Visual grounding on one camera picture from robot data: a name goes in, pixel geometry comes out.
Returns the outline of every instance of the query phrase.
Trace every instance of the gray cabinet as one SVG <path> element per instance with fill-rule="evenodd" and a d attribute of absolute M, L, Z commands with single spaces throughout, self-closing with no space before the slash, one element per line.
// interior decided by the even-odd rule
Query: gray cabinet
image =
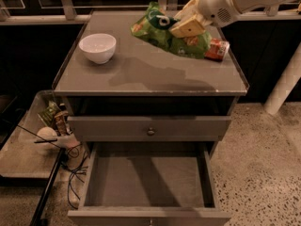
<path fill-rule="evenodd" d="M 57 77 L 69 123 L 90 153 L 79 225 L 223 225 L 210 156 L 248 84 L 231 52 L 223 62 L 174 56 L 134 38 L 143 12 L 95 11 L 82 37 L 117 38 L 106 64 L 70 54 Z M 213 37 L 222 34 L 208 28 Z"/>

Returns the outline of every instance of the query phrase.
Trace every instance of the closed drawer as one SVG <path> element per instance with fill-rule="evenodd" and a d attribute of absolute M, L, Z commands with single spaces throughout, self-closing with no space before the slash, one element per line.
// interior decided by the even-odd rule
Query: closed drawer
<path fill-rule="evenodd" d="M 218 141 L 229 116 L 209 117 L 69 117 L 82 141 Z"/>
<path fill-rule="evenodd" d="M 95 143 L 78 225 L 224 225 L 205 143 Z"/>

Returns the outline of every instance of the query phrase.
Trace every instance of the white bowl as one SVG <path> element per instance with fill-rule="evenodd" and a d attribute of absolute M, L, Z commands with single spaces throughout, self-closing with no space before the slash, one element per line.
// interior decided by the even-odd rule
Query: white bowl
<path fill-rule="evenodd" d="M 87 59 L 104 64 L 115 53 L 116 39 L 109 34 L 92 34 L 80 40 L 79 48 Z"/>

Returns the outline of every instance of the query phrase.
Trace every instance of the drawer handle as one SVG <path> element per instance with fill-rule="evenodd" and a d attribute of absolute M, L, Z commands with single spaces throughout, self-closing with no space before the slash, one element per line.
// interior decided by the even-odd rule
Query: drawer handle
<path fill-rule="evenodd" d="M 153 136 L 155 134 L 155 131 L 150 127 L 148 131 L 149 136 Z"/>

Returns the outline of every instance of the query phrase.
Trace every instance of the floor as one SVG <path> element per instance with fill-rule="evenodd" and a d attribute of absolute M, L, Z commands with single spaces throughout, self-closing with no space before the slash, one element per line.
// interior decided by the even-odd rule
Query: floor
<path fill-rule="evenodd" d="M 211 161 L 220 207 L 231 213 L 226 226 L 301 225 L 300 131 L 301 103 L 287 103 L 275 116 L 261 104 L 235 107 L 230 129 Z M 25 155 L 20 151 L 14 156 L 22 161 Z M 0 153 L 0 165 L 6 157 L 9 148 Z M 77 165 L 79 158 L 71 163 Z M 67 218 L 68 177 L 62 169 L 55 181 L 44 210 L 48 225 L 74 225 Z M 80 193 L 82 183 L 74 182 L 74 187 Z M 0 225 L 29 225 L 40 193 L 41 189 L 1 187 Z M 71 202 L 77 204 L 74 195 Z"/>

